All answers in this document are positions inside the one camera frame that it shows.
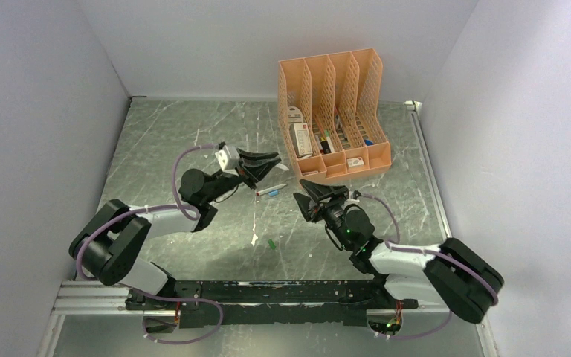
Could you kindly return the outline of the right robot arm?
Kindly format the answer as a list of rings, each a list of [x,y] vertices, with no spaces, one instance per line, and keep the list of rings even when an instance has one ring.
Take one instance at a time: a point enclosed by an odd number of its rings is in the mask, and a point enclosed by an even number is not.
[[[381,279],[373,302],[391,307],[397,300],[444,304],[458,318],[478,324],[499,303],[503,276],[457,238],[438,245],[402,245],[375,235],[366,211],[345,186],[299,181],[294,198],[307,222],[322,222],[326,235],[363,274]]]

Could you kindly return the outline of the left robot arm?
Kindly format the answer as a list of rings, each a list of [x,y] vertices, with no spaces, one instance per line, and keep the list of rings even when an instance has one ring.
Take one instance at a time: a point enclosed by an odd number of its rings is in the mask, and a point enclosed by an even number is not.
[[[179,174],[173,167],[172,203],[139,207],[119,199],[107,201],[69,247],[77,272],[90,273],[105,286],[122,284],[146,292],[157,309],[172,306],[175,279],[139,257],[146,240],[204,230],[218,212],[214,202],[242,184],[256,188],[281,162],[278,152],[247,152],[224,143],[204,148],[216,151],[219,169],[206,173],[191,168]]]

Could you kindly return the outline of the white grey pen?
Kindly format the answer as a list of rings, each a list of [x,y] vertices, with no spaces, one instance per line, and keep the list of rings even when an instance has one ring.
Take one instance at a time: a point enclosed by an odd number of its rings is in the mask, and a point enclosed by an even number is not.
[[[272,186],[272,187],[268,187],[268,188],[264,188],[264,189],[258,190],[258,191],[256,192],[256,196],[263,196],[263,195],[269,194],[269,193],[271,193],[271,192],[273,192],[273,191],[278,191],[278,190],[280,190],[280,189],[283,189],[283,188],[286,187],[287,185],[288,185],[287,183],[282,183],[282,184],[274,185],[274,186]]]

